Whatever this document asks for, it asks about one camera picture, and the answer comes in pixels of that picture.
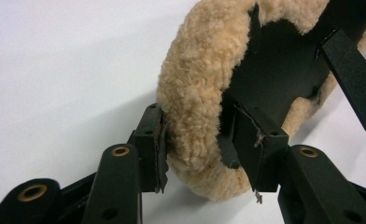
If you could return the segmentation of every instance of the sheepskin pad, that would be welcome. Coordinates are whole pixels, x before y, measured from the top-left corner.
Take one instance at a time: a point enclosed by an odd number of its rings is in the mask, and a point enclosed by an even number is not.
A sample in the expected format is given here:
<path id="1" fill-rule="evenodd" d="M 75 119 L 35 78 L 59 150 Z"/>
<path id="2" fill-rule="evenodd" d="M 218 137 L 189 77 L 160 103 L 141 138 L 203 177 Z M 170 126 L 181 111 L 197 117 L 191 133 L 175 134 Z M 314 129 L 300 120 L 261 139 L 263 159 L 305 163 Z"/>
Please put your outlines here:
<path id="1" fill-rule="evenodd" d="M 308 33 L 329 0 L 203 0 L 190 11 L 172 42 L 159 77 L 157 101 L 168 127 L 168 163 L 196 194 L 224 201 L 250 189 L 243 168 L 229 169 L 218 148 L 221 94 L 232 69 L 246 52 L 251 11 L 260 8 L 260 25 L 286 19 Z M 359 49 L 366 47 L 366 32 Z M 282 128 L 294 135 L 335 87 L 330 74 L 317 99 L 298 98 Z"/>

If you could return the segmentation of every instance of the black plastic bracket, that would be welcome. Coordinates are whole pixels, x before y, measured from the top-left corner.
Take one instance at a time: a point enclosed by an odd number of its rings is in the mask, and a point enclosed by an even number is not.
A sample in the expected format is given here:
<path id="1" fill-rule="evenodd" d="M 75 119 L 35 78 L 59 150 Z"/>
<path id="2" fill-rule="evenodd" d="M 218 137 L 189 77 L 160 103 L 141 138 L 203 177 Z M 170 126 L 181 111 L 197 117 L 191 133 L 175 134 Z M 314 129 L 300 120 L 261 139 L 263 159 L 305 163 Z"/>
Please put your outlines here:
<path id="1" fill-rule="evenodd" d="M 285 223 L 366 223 L 366 202 L 321 150 L 294 146 L 279 192 Z"/>
<path id="2" fill-rule="evenodd" d="M 276 192 L 288 135 L 259 108 L 236 107 L 233 145 L 253 190 Z"/>
<path id="3" fill-rule="evenodd" d="M 166 123 L 163 122 L 160 106 L 149 105 L 132 137 L 140 158 L 142 192 L 158 193 L 160 189 L 163 192 L 168 181 L 165 174 L 168 171 L 165 131 Z"/>

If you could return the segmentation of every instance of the black mechanical part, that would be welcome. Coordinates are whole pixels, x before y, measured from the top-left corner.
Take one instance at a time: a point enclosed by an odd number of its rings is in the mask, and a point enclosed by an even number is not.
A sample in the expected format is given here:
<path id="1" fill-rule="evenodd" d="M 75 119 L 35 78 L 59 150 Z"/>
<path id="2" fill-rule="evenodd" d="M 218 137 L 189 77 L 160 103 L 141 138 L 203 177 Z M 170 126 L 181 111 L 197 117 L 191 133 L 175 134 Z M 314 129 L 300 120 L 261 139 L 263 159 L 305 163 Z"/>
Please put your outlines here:
<path id="1" fill-rule="evenodd" d="M 0 224 L 56 223 L 62 212 L 56 181 L 33 179 L 13 189 L 0 203 Z"/>
<path id="2" fill-rule="evenodd" d="M 278 201 L 285 223 L 366 223 L 366 202 L 319 149 L 294 146 Z"/>
<path id="3" fill-rule="evenodd" d="M 166 172 L 165 126 L 162 111 L 157 104 L 146 108 L 136 130 L 134 145 L 138 149 L 142 192 L 164 190 L 168 178 Z"/>
<path id="4" fill-rule="evenodd" d="M 317 97 L 330 72 L 323 58 L 317 59 L 319 43 L 339 28 L 358 44 L 366 29 L 366 0 L 330 0 L 317 25 L 306 35 L 299 34 L 286 20 L 270 22 L 258 31 L 255 15 L 250 14 L 254 34 L 249 35 L 261 44 L 260 50 L 254 53 L 253 49 L 259 48 L 249 41 L 243 61 L 233 70 L 230 87 L 223 93 L 222 133 L 231 126 L 234 105 L 259 107 L 282 126 L 297 97 Z"/>
<path id="5" fill-rule="evenodd" d="M 325 39 L 320 52 L 366 130 L 366 59 L 342 30 Z"/>
<path id="6" fill-rule="evenodd" d="M 142 223 L 139 172 L 134 146 L 120 144 L 106 149 L 81 223 Z"/>
<path id="7" fill-rule="evenodd" d="M 233 145 L 253 190 L 276 192 L 288 135 L 258 108 L 237 107 Z"/>

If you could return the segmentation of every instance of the black plastic mount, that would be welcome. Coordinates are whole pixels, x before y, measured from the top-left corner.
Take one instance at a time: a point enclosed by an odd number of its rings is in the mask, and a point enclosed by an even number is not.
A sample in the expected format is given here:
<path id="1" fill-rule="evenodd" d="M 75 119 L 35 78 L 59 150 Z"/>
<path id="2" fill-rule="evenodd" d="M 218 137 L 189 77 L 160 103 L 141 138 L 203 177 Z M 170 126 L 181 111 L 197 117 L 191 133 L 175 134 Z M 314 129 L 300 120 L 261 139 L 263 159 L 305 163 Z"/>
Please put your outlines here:
<path id="1" fill-rule="evenodd" d="M 149 105 L 129 140 L 139 150 L 142 192 L 163 192 L 168 181 L 165 135 L 166 123 L 160 106 Z"/>
<path id="2" fill-rule="evenodd" d="M 366 201 L 322 151 L 294 146 L 283 161 L 278 201 L 285 223 L 366 223 Z"/>
<path id="3" fill-rule="evenodd" d="M 106 149 L 81 223 L 142 223 L 140 177 L 134 146 L 121 144 Z"/>
<path id="4" fill-rule="evenodd" d="M 236 108 L 233 146 L 253 190 L 276 192 L 288 135 L 258 107 Z"/>

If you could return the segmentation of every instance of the fluffy tan fur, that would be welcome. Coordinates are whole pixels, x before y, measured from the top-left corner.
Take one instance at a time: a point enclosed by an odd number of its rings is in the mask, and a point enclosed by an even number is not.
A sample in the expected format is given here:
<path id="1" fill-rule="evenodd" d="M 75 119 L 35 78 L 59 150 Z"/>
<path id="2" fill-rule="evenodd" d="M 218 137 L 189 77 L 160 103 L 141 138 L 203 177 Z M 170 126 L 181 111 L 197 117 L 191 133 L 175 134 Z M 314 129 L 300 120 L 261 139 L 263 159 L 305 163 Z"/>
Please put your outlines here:
<path id="1" fill-rule="evenodd" d="M 256 3 L 261 25 L 283 18 L 305 34 L 328 0 L 203 0 L 180 26 L 162 64 L 157 100 L 169 122 L 168 163 L 194 193 L 215 201 L 250 188 L 242 168 L 229 169 L 221 162 L 216 136 L 221 94 L 230 84 L 232 69 L 244 57 L 249 41 L 247 12 Z M 303 105 L 297 103 L 289 112 L 297 124 L 289 127 L 287 120 L 286 130 L 295 130 L 303 121 L 295 116 L 306 118 L 313 107 L 308 100 L 299 101 Z"/>

